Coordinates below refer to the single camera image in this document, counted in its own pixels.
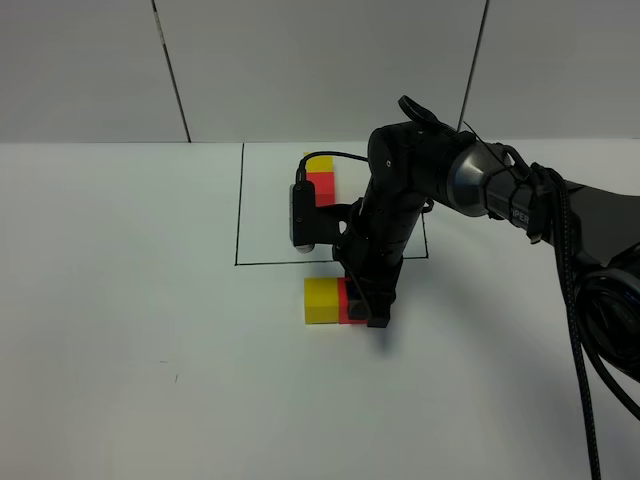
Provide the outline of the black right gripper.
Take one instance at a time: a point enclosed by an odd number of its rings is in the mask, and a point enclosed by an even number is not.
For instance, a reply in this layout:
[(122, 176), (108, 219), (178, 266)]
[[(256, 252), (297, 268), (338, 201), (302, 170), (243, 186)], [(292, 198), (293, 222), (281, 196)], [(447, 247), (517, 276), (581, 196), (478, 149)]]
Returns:
[(423, 199), (362, 199), (346, 243), (334, 248), (345, 277), (361, 297), (348, 299), (349, 320), (367, 320), (369, 328), (386, 328), (396, 300), (404, 251), (424, 210)]

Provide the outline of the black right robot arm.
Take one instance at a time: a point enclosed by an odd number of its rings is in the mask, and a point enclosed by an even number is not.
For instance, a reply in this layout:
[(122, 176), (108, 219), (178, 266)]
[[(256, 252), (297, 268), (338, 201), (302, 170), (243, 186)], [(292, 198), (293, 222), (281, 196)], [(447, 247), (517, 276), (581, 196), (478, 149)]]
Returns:
[(403, 123), (374, 130), (366, 193), (348, 221), (341, 261), (361, 296), (359, 316), (387, 326), (408, 236), (427, 204), (504, 220), (553, 247), (569, 335), (632, 413), (614, 380), (639, 375), (639, 200), (526, 163), (512, 146), (458, 131), (408, 97)]

